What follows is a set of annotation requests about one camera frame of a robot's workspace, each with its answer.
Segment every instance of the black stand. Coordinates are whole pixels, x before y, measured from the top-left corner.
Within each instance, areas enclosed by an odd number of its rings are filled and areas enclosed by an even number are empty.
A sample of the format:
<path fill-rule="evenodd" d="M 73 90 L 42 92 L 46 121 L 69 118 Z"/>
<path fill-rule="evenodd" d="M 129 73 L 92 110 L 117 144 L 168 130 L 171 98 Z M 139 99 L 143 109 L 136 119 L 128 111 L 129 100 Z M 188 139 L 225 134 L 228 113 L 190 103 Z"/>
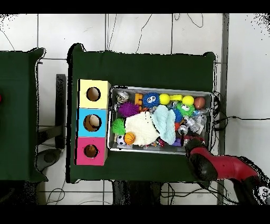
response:
<path fill-rule="evenodd" d="M 37 144 L 40 145 L 55 137 L 55 147 L 65 148 L 65 109 L 66 109 L 66 76 L 56 75 L 55 126 L 38 131 Z"/>

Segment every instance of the cube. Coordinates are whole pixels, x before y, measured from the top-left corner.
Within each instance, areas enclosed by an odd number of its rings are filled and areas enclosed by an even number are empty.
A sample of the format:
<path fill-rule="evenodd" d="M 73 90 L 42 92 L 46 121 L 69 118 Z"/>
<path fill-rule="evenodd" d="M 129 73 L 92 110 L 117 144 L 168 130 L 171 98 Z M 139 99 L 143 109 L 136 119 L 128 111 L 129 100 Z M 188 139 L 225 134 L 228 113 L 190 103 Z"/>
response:
<path fill-rule="evenodd" d="M 79 108 L 107 109 L 110 88 L 107 81 L 79 79 Z"/>
<path fill-rule="evenodd" d="M 98 118 L 98 124 L 91 124 L 92 118 Z M 106 137 L 108 125 L 107 109 L 79 109 L 78 137 Z"/>
<path fill-rule="evenodd" d="M 95 148 L 95 157 L 87 153 L 89 148 Z M 75 165 L 103 166 L 108 155 L 106 138 L 100 137 L 78 137 L 77 149 L 75 150 Z"/>

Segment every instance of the table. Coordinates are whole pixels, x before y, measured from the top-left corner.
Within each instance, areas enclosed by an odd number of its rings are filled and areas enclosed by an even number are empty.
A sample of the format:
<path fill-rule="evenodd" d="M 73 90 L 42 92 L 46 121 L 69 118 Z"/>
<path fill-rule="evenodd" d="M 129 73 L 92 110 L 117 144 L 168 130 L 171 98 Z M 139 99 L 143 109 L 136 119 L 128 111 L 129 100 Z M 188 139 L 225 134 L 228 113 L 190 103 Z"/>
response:
<path fill-rule="evenodd" d="M 67 97 L 67 182 L 83 180 L 199 181 L 183 155 L 109 151 L 104 166 L 74 165 L 77 80 L 106 80 L 112 86 L 134 86 L 212 92 L 215 55 L 124 54 L 86 52 L 71 46 Z"/>

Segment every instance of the green toy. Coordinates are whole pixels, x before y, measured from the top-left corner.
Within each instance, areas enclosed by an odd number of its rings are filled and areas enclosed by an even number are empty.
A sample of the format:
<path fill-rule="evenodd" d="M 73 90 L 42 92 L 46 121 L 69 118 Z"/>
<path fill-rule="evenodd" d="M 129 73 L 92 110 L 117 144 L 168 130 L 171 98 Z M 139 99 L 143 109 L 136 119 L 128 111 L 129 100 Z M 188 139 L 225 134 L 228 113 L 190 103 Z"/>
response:
<path fill-rule="evenodd" d="M 179 102 L 176 106 L 178 110 L 180 110 L 180 113 L 182 116 L 188 116 L 191 117 L 193 114 L 193 111 L 195 110 L 195 107 L 193 105 L 187 106 L 186 104 L 183 104 Z"/>
<path fill-rule="evenodd" d="M 117 118 L 112 123 L 112 132 L 118 135 L 124 135 L 126 133 L 126 130 L 124 128 L 124 119 L 123 118 Z"/>

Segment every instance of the green table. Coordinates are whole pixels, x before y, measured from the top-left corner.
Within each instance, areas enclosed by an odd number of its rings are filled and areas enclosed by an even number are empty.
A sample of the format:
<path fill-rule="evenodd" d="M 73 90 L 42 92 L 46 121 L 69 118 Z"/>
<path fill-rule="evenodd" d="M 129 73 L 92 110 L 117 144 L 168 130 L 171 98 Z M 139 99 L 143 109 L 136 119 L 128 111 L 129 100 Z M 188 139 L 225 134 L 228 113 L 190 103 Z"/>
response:
<path fill-rule="evenodd" d="M 47 181 L 35 168 L 36 64 L 44 49 L 0 52 L 0 180 Z"/>
<path fill-rule="evenodd" d="M 106 80 L 124 85 L 212 92 L 215 55 L 85 52 L 74 44 L 68 53 L 67 181 L 199 181 L 183 155 L 109 151 L 104 166 L 74 165 L 77 80 Z"/>

